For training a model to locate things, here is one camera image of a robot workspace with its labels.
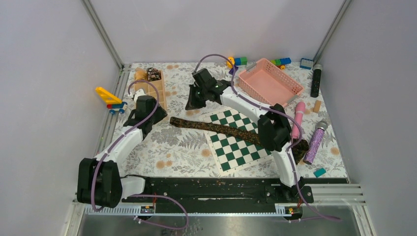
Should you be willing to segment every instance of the chessboard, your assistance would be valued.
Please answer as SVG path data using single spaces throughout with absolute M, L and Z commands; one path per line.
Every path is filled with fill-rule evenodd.
M 202 115 L 200 120 L 258 133 L 256 123 L 231 108 Z M 211 131 L 204 131 L 204 134 L 221 175 L 228 175 L 273 159 L 268 150 L 239 138 Z

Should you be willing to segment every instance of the table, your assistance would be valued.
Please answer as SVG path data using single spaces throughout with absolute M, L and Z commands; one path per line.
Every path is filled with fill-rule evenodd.
M 176 128 L 169 124 L 169 118 L 172 116 L 200 121 L 199 117 L 201 115 L 224 108 L 224 106 L 217 103 L 207 102 L 205 108 L 193 111 L 185 110 L 189 94 L 188 85 L 194 82 L 191 72 L 196 65 L 197 63 L 194 62 L 132 64 L 132 72 L 130 72 L 127 82 L 128 85 L 134 81 L 134 69 L 137 67 L 144 69 L 155 67 L 163 71 L 168 117 L 154 125 L 145 140 L 137 145 L 126 160 L 119 165 L 121 175 L 124 173 L 150 177 L 221 176 L 204 132 L 202 130 Z M 207 68 L 212 76 L 218 80 L 225 79 L 229 81 L 231 79 L 226 63 L 203 62 L 200 68 Z M 240 66 L 237 75 L 244 68 L 245 66 Z M 299 173 L 303 177 L 315 178 L 313 172 L 319 168 L 324 168 L 326 173 L 321 177 L 347 178 L 346 168 L 343 164 L 321 92 L 317 98 L 310 97 L 310 76 L 312 71 L 302 69 L 299 67 L 298 62 L 293 62 L 286 66 L 284 72 L 301 83 L 305 88 L 301 97 L 285 107 L 285 112 L 290 116 L 294 116 L 296 104 L 300 101 L 306 103 L 306 112 L 302 121 L 303 138 L 310 140 L 317 122 L 325 120 L 329 124 L 314 163 L 312 165 L 298 164 Z M 312 112 L 316 100 L 322 101 L 318 113 Z M 128 109 L 124 114 L 119 114 L 113 141 L 121 134 L 122 125 L 135 106 L 134 102 L 127 96 L 127 90 L 124 93 L 123 101 L 128 102 Z M 269 160 L 222 177 L 279 177 L 279 173 L 275 162 Z

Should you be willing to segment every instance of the gray wall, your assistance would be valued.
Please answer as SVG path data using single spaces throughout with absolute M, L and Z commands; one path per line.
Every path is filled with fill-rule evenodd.
M 343 0 L 91 0 L 121 59 L 313 58 Z M 209 58 L 207 61 L 222 61 Z
M 416 10 L 415 0 L 354 1 L 321 61 L 345 164 L 379 236 L 417 231 Z
M 0 3 L 0 235 L 56 236 L 117 68 L 80 0 Z

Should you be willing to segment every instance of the microphone head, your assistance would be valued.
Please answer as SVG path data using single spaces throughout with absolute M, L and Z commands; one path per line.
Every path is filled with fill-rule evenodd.
M 302 111 L 303 113 L 305 112 L 305 103 L 304 102 L 299 102 L 296 105 L 296 112 L 297 111 Z

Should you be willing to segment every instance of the wooden compartment organizer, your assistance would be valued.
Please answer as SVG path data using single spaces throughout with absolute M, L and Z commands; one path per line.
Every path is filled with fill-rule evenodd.
M 153 84 L 159 93 L 159 104 L 161 107 L 163 107 L 165 110 L 167 110 L 167 99 L 165 97 L 165 81 L 164 81 L 164 72 L 162 70 L 159 70 L 161 72 L 161 79 L 157 81 L 150 81 L 151 84 Z M 142 80 L 144 73 L 146 74 L 146 71 L 140 68 L 136 68 L 135 73 L 135 81 L 136 80 Z M 148 85 L 147 83 L 137 83 L 134 85 L 135 91 L 138 89 L 143 89 L 147 95 L 150 95 L 154 98 L 156 98 L 156 92 L 153 90 L 153 88 Z

